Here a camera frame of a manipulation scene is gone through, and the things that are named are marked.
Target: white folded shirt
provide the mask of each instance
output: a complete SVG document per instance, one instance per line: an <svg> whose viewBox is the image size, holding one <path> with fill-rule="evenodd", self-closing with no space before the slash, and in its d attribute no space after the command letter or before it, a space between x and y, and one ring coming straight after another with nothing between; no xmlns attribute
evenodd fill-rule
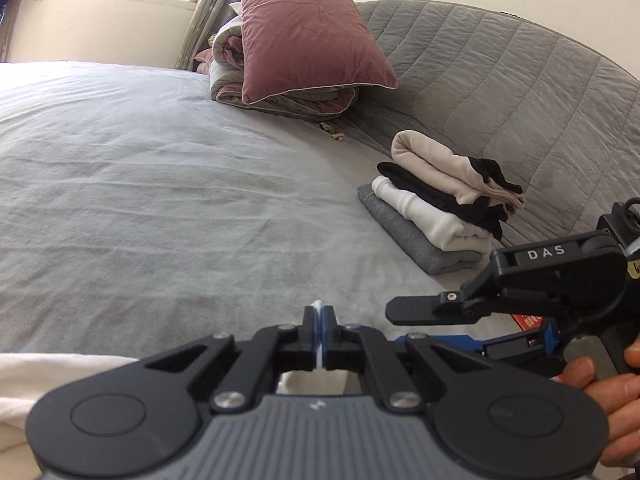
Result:
<svg viewBox="0 0 640 480"><path fill-rule="evenodd" d="M477 225L462 221L425 202L415 193L398 189L386 176L371 184L373 193L418 226L434 246L443 251L491 251L491 233Z"/></svg>

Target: logo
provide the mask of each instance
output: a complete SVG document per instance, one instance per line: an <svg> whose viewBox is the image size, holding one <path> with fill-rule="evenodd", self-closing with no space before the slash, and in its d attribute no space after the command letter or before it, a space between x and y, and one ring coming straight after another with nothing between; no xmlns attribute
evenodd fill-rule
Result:
<svg viewBox="0 0 640 480"><path fill-rule="evenodd" d="M527 251L529 260L537 260L538 258L548 258L549 256L560 256L564 254L562 245L556 245L555 247L543 247L542 249L532 249Z"/></svg>
<svg viewBox="0 0 640 480"><path fill-rule="evenodd" d="M323 408L326 408L326 402L324 402L324 400L322 399L317 399L314 402L310 402L309 403L309 407L312 410L315 410L316 412L322 410Z"/></svg>

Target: quilt stitching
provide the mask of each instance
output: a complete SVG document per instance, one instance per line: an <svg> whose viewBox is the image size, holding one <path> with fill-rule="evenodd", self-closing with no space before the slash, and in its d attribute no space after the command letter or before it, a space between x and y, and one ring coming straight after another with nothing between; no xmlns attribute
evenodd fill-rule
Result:
<svg viewBox="0 0 640 480"><path fill-rule="evenodd" d="M415 25L418 23L418 20L420 19L420 17L422 16L422 13L424 12L424 9L427 8L427 4L424 4L422 6L422 8L420 9L420 12L418 12L418 15L415 17L414 22L411 24L411 27L409 27L409 30L404 34L404 38L402 38L402 40L400 40L400 43L398 43L396 45L396 47L389 53L389 55L387 56L388 58L391 57L394 52L396 50L398 50L398 48L400 47L400 45L402 45L404 43L404 40L406 40L406 37L411 34L411 31L414 30Z"/></svg>
<svg viewBox="0 0 640 480"><path fill-rule="evenodd" d="M469 44L469 42L471 41L471 38L472 38L472 37L475 35L475 33L478 31L478 28L480 28L480 25L482 25L482 22L484 21L484 19L485 19L485 17L487 16L487 14L488 14L488 13L489 13L489 11L485 12L485 13L482 15L482 18L480 18L480 21L479 21L479 22L478 22L478 24L476 25L476 28L474 28L473 32L472 32L472 33L469 35L469 37L466 39L465 44L464 44L464 45L462 46L462 48L460 49L460 52L459 52L459 53L458 53L458 55L456 56L456 59L454 59L454 60L449 64L449 66L447 66L447 67L446 67L446 69L444 69L444 70L442 71L442 73L441 73L441 74L440 74L436 79L434 79L434 80L433 80L433 81L431 81L427 86L425 86L423 90L427 89L429 86L433 85L434 83L437 83L437 82L440 80L440 78L441 78L442 76L444 76L444 75L447 73L447 71L448 71L452 66L454 66L454 65L455 65L456 61L460 59L460 56L462 56L463 52L465 51L466 46L467 46L467 45Z"/></svg>
<svg viewBox="0 0 640 480"><path fill-rule="evenodd" d="M449 19L449 16L451 15L451 13L456 10L458 8L458 6L454 6L452 7L452 9L449 11L449 13L445 16L444 20L442 21L442 24L440 25L440 27L438 28L438 32L440 31L440 29L444 26L445 23L447 23L447 20ZM435 36L433 38L431 38L431 41L429 42L429 44L424 48L424 51L420 54L420 56L417 57L417 59L411 63L411 66L409 66L409 68L407 68L404 72L402 72L402 74L400 75L400 77L402 77L403 75L405 75L407 72L409 72L409 70L411 70L414 65L420 61L420 58L422 56L424 56L426 54L426 50L428 49L428 47L431 45L431 43L433 43L433 40L436 39L436 36L438 35L438 32L436 32Z"/></svg>
<svg viewBox="0 0 640 480"><path fill-rule="evenodd" d="M535 176L538 174L538 171L540 170L540 166L545 161L545 159L549 156L549 153L551 153L553 151L553 149L555 148L556 144L560 141L560 139L562 139L562 136L564 136L564 133L566 132L566 129L569 127L569 124L571 124L571 121L574 119L577 111L580 109L580 105L582 104L582 100L584 99L584 96L587 93L587 90L589 89L589 85L591 84L591 80L593 79L593 76L595 75L596 70L600 66L600 61L601 60L602 60L602 57L599 57L598 58L598 62L596 63L596 66L593 68L593 71L591 72L591 75L589 76L589 79L587 80L587 85L584 87L584 90L582 91L582 94L580 94L580 98L578 99L578 102L575 105L574 112L571 114L571 117L569 117L569 120L564 125L564 128L562 128L562 131L558 135L558 138L551 145L551 147L549 148L548 152L546 152L546 155L544 157L542 157L542 161L540 162L540 164L538 164L538 167L536 168L536 171L534 171L533 174L531 175L531 178L529 179L529 183L527 184L527 187L529 187L531 185L533 179L535 178Z"/></svg>
<svg viewBox="0 0 640 480"><path fill-rule="evenodd" d="M536 83L538 82L538 80L540 79L540 76L542 75L542 73L545 71L545 68L547 66L547 64L549 63L549 60L551 59L551 56L553 55L554 51L556 50L556 47L558 46L558 43L560 43L560 40L562 39L562 36L559 36L558 39L556 40L556 42L554 43L554 46L551 48L551 51L549 51L549 55L546 56L545 62L542 64L542 68L540 69L540 72L538 72L538 75L536 76L536 78L533 80L533 83L531 83L531 87L529 88L529 90L527 91L526 94L524 94L524 96L522 97L522 99L520 100L520 102L516 105L516 107L513 109L513 112L511 112L509 114L509 117L507 117L504 122L496 129L495 133L491 136L491 139L489 140L489 142L486 144L486 146L484 147L484 150L482 150L482 156L486 155L486 149L489 146L489 144L491 144L494 139L495 136L497 134L500 133L500 131L502 130L502 128L504 127L504 125L515 115L515 113L519 110L519 108L522 106L523 102L527 100L527 97L529 97L529 94L533 91L534 86L536 85Z"/></svg>
<svg viewBox="0 0 640 480"><path fill-rule="evenodd" d="M382 38L386 30L389 28L389 25L391 25L391 22L394 20L396 14L398 13L398 10L400 10L400 7L402 7L402 2L400 2L400 5L396 7L396 9L394 10L394 13L391 15L391 18L389 18L389 21L386 22L385 28L382 29L382 32L380 32L380 35L378 38Z"/></svg>
<svg viewBox="0 0 640 480"><path fill-rule="evenodd" d="M367 18L367 25L369 25L369 22L371 21L371 19L373 18L373 15L376 13L376 11L378 10L378 7L380 6L380 0L378 0L376 2L376 6L373 7L371 14L369 15L369 17Z"/></svg>
<svg viewBox="0 0 640 480"><path fill-rule="evenodd" d="M623 139L626 139L626 135L625 135L626 124L629 122L629 117L631 117L631 112L633 111L634 106L636 105L636 101L638 101L638 97L639 96L640 96L640 86L638 87L638 90L636 91L636 97L634 97L633 100L631 101L631 106L629 107L629 111L626 113L625 121L622 123L622 127L620 128L620 135L617 137L616 143L613 146L613 148L611 149L611 152L609 153L609 158L607 159L606 163L604 164L604 167L602 168L602 172L600 173L600 177L598 178L598 181L593 186L593 189L591 190L591 193L589 193L589 196L584 201L584 206L581 209L580 214L577 216L577 218L575 219L574 224L571 226L571 231L574 230L575 225L580 221L580 218L582 217L582 214L584 213L584 210L587 209L587 206L589 205L589 202L591 201L591 197L593 197L593 194L596 192L596 190L598 189L598 186L600 185L600 182L604 178L604 174L606 173L607 168L609 167L609 163L611 162L611 159L613 158L614 153L616 153L616 150L618 149L618 146L620 145L620 142L622 142Z"/></svg>
<svg viewBox="0 0 640 480"><path fill-rule="evenodd" d="M467 101L468 99L471 99L471 96L472 96L473 94L475 94L475 93L476 93L476 90L478 90L478 89L482 86L482 83L484 83L484 82L489 78L489 76L494 72L494 70L495 70L495 69L496 69L496 67L498 66L498 63L500 63L500 62L501 62L502 57L504 56L504 54L506 54L506 53L507 53L507 50L509 49L509 46L510 46L510 44L511 44L511 41L513 41L513 38L515 38L516 34L517 34L517 33L518 33L518 31L520 30L520 27L522 26L522 23L523 23L523 22L520 22L520 23L518 24L518 26L516 27L516 30L514 30L514 31L513 31L513 34L512 34L512 35L511 35L511 37L509 38L509 41L508 41L507 45L504 47L504 50L502 51L502 53L500 54L500 57L496 60L496 62L495 62L495 63L494 63L494 65L491 67L491 70L489 70L489 72L487 73L487 75L486 75L486 76L484 76L484 77L482 78L482 80L478 83L478 86L476 86L476 87L472 90L471 94L469 94L467 97L465 97L465 98L462 100L462 102L461 102L458 106L456 106L456 107L452 110L452 112L449 114L449 117L447 117L447 121L444 123L444 128L443 128L443 130L444 130L445 132L446 132L446 130L447 130L447 124L449 124L449 120L450 120L450 118L452 117L452 115L456 112L456 110L458 110L458 108L460 108L464 103L466 103L466 101Z"/></svg>

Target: gray folded towel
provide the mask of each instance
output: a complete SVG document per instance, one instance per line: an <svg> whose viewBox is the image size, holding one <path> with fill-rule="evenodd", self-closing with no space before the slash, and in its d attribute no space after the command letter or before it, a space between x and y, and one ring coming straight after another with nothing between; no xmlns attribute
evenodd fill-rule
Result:
<svg viewBox="0 0 640 480"><path fill-rule="evenodd" d="M358 198L401 249L427 274L470 269L482 260L482 254L475 251L443 251L434 247L413 222L380 200L373 193L371 184L358 188Z"/></svg>

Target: wrinkled bedsheet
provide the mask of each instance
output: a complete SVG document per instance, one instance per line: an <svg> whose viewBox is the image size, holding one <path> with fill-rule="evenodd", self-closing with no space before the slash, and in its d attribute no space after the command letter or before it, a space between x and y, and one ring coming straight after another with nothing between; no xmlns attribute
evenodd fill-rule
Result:
<svg viewBox="0 0 640 480"><path fill-rule="evenodd" d="M370 216L356 190L381 160L212 102L195 73L0 65L0 351L141 357L298 322L314 300L399 333L388 300L473 272L436 281Z"/></svg>

